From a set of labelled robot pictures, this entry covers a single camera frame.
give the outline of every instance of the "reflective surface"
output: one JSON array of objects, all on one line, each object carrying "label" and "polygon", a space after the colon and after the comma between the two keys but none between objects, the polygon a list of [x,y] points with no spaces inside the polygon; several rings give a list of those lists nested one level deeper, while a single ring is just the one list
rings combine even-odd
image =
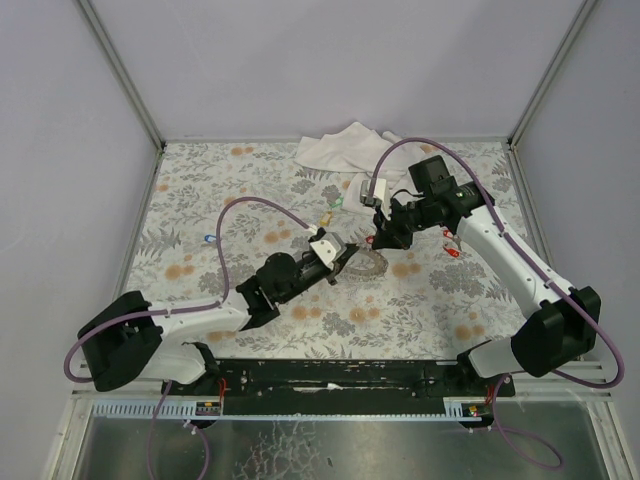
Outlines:
[{"label": "reflective surface", "polygon": [[[458,424],[419,422],[231,422],[205,430],[208,479],[602,479],[608,478],[588,414],[578,404],[503,404],[503,424],[532,430],[564,455],[547,472],[511,451],[499,433],[466,433]],[[148,478],[148,420],[92,420],[77,479]],[[516,438],[537,459],[539,445]],[[158,422],[152,458],[158,480],[197,478],[204,452],[180,423]]]}]

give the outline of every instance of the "white cloth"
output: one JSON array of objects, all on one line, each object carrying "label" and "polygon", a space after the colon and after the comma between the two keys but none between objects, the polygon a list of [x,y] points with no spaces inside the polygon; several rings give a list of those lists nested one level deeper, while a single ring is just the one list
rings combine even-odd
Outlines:
[{"label": "white cloth", "polygon": [[[372,209],[360,203],[360,187],[370,179],[382,154],[401,137],[384,132],[382,137],[359,122],[354,122],[343,131],[324,135],[321,139],[303,137],[298,145],[295,162],[304,167],[330,172],[357,173],[344,195],[342,209],[371,215]],[[407,168],[424,157],[416,144],[407,144],[394,150],[385,160],[379,177],[389,182],[391,195],[401,189],[415,193]],[[404,203],[410,197],[398,200]]]}]

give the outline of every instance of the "gray wall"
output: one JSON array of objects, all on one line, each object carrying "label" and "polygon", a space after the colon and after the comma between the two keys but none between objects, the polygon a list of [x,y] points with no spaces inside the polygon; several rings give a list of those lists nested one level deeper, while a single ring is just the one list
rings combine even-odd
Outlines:
[{"label": "gray wall", "polygon": [[506,136],[581,0],[94,0],[169,139]]},{"label": "gray wall", "polygon": [[114,291],[153,149],[73,2],[0,14],[0,478],[36,479],[62,359]]},{"label": "gray wall", "polygon": [[[602,296],[626,360],[615,391],[640,462],[640,3],[602,2],[520,153],[558,270]],[[596,353],[609,370],[602,342]]]}]

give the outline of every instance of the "patterned table surface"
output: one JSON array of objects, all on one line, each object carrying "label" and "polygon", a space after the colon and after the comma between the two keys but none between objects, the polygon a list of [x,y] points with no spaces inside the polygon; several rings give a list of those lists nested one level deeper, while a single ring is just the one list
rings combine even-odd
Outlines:
[{"label": "patterned table surface", "polygon": [[[520,234],[524,221],[498,142],[450,143],[467,159]],[[219,298],[222,274],[214,244],[225,203],[255,195],[316,223],[335,204],[353,174],[302,168],[296,143],[171,143],[137,246],[127,289],[146,299]],[[458,183],[466,173],[445,156]],[[307,232],[266,206],[238,204],[223,223],[223,250],[232,285],[266,257],[307,249]],[[334,210],[330,231],[362,248],[338,285],[326,282],[281,306],[281,316],[260,329],[211,332],[200,338],[217,357],[453,358],[487,339],[513,334],[523,323],[517,304],[486,263],[468,246],[433,228],[416,234],[409,251],[367,248],[371,218]],[[446,249],[460,250],[454,258]]]}]

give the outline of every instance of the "crumpled white fabric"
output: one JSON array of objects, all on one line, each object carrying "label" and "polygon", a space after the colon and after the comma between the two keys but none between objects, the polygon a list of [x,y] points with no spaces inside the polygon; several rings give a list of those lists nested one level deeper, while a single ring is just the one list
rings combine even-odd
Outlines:
[{"label": "crumpled white fabric", "polygon": [[[354,122],[343,131],[320,139],[303,137],[295,162],[316,170],[357,173],[344,195],[342,209],[371,215],[372,209],[360,203],[360,187],[363,181],[371,178],[382,154],[401,139],[391,132],[380,136],[375,130]],[[389,155],[378,176],[388,181],[391,195],[401,189],[416,193],[407,169],[424,157],[425,153],[416,144],[403,145]],[[398,194],[401,203],[410,198],[403,195],[406,194]]]}]

